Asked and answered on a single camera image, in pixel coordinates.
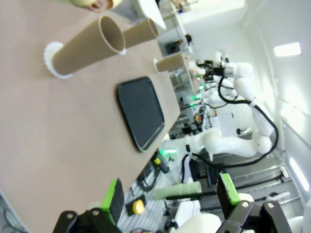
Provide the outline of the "white lace paper coaster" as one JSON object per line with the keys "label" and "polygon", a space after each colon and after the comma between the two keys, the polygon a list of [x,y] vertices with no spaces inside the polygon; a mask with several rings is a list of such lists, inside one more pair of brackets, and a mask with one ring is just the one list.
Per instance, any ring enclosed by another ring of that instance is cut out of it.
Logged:
{"label": "white lace paper coaster", "polygon": [[43,61],[47,70],[55,77],[59,79],[68,79],[72,74],[61,75],[53,67],[52,60],[54,55],[63,48],[64,44],[58,41],[50,42],[46,45],[43,51]]}

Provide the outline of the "black rod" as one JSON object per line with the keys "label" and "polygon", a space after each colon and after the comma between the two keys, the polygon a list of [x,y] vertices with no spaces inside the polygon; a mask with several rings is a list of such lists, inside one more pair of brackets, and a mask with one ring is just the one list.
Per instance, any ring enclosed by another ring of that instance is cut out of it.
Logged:
{"label": "black rod", "polygon": [[166,200],[199,199],[199,198],[202,198],[202,197],[213,196],[213,195],[216,195],[215,191],[169,196],[169,197],[165,197],[165,199]]}

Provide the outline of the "tall brown paper cup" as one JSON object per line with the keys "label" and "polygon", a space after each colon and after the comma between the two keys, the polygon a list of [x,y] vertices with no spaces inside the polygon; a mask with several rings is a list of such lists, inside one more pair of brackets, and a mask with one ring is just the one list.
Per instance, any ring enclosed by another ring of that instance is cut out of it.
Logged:
{"label": "tall brown paper cup", "polygon": [[163,58],[161,61],[154,59],[154,67],[158,73],[178,70],[184,66],[184,60],[181,53],[176,53]]}
{"label": "tall brown paper cup", "polygon": [[157,39],[159,32],[156,24],[150,18],[138,23],[137,25],[123,32],[126,48],[131,48],[136,45]]}
{"label": "tall brown paper cup", "polygon": [[52,67],[60,75],[70,75],[89,65],[124,52],[123,32],[108,16],[89,24],[67,42],[52,58]]}

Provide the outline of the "pale green foam tube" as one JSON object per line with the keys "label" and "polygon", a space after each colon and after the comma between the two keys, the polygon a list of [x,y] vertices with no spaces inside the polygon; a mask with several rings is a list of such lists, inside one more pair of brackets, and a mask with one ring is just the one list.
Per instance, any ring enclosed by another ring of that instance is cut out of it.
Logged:
{"label": "pale green foam tube", "polygon": [[180,183],[170,187],[156,189],[154,191],[154,198],[156,200],[161,200],[168,197],[197,194],[201,192],[202,187],[200,182]]}

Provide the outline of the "person's right hand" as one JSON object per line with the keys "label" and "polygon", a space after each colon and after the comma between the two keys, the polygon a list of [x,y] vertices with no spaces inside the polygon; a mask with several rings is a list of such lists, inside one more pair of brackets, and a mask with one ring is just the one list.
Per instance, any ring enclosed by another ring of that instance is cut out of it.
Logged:
{"label": "person's right hand", "polygon": [[91,5],[88,6],[88,9],[97,13],[105,11],[112,6],[111,0],[96,0]]}

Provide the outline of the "ceiling light panel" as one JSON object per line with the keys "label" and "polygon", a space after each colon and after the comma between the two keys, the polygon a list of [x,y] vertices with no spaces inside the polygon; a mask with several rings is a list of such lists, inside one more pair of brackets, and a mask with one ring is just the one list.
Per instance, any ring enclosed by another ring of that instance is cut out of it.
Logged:
{"label": "ceiling light panel", "polygon": [[302,170],[300,169],[299,165],[297,164],[297,162],[295,161],[294,158],[290,158],[290,165],[293,169],[293,171],[295,172],[297,178],[299,179],[301,185],[303,186],[303,189],[308,192],[310,185],[309,182],[307,181],[306,177],[304,176]]}
{"label": "ceiling light panel", "polygon": [[301,47],[299,42],[280,45],[274,47],[276,57],[295,56],[301,54]]}

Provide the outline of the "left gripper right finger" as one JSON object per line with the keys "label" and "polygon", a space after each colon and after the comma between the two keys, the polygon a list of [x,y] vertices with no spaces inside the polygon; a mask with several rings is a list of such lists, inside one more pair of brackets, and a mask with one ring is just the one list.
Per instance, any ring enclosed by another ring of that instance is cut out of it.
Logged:
{"label": "left gripper right finger", "polygon": [[277,201],[269,200],[262,205],[243,200],[227,173],[220,173],[217,181],[218,196],[224,222],[216,233],[292,233],[290,225]]}

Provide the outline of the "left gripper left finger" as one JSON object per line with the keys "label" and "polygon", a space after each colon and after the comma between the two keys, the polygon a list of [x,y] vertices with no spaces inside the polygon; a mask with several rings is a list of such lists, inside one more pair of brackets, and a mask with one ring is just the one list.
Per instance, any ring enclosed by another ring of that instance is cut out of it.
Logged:
{"label": "left gripper left finger", "polygon": [[117,226],[124,205],[124,192],[119,178],[112,180],[99,207],[82,214],[63,211],[52,233],[122,233]]}

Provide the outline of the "white cabinet box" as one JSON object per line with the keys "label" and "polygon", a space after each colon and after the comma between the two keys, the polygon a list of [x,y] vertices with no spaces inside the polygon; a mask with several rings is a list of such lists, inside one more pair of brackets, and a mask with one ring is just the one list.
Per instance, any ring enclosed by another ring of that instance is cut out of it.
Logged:
{"label": "white cabinet box", "polygon": [[236,122],[232,113],[223,113],[210,119],[213,128],[219,129],[221,136],[236,136]]}

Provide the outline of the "black plastic tray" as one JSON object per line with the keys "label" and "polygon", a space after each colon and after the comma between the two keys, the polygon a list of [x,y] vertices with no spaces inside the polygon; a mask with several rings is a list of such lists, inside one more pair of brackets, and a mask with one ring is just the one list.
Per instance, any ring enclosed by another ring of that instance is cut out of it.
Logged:
{"label": "black plastic tray", "polygon": [[120,83],[117,98],[136,147],[140,151],[147,151],[165,126],[151,79],[145,76]]}

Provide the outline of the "white rectangular table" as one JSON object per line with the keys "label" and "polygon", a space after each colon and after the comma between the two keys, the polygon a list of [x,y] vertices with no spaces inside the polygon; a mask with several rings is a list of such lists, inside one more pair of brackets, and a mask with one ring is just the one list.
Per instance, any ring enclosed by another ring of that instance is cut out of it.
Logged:
{"label": "white rectangular table", "polygon": [[138,9],[144,17],[150,18],[161,28],[167,29],[156,0],[136,0],[136,2]]}

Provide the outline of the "person's right forearm yellow sleeve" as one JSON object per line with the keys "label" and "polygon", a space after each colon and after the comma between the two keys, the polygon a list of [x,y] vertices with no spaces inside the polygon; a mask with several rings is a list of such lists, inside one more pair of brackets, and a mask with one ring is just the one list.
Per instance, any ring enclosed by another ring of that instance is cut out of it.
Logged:
{"label": "person's right forearm yellow sleeve", "polygon": [[91,6],[96,0],[69,0],[73,5],[78,7],[89,7]]}

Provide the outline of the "person's left forearm yellow sleeve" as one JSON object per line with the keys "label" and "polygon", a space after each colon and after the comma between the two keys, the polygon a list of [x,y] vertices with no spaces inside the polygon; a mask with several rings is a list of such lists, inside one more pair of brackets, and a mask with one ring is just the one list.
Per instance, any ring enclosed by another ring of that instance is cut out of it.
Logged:
{"label": "person's left forearm yellow sleeve", "polygon": [[106,0],[108,5],[107,5],[107,9],[114,9],[117,6],[119,6],[123,0]]}

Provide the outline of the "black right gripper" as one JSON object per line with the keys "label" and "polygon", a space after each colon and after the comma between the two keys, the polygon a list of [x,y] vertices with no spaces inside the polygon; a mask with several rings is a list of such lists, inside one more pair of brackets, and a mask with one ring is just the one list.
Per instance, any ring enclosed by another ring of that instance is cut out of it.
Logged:
{"label": "black right gripper", "polygon": [[206,66],[206,77],[216,76],[225,76],[225,68],[224,67],[215,67],[213,64],[208,64]]}

